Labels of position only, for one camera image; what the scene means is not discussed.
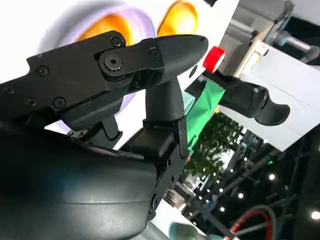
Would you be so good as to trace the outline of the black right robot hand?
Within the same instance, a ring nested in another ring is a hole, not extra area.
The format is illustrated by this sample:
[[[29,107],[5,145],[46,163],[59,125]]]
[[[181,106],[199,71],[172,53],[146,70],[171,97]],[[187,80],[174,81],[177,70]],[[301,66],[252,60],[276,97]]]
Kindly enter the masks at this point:
[[[178,76],[208,39],[109,31],[29,57],[0,86],[0,237],[128,240],[189,157]]]

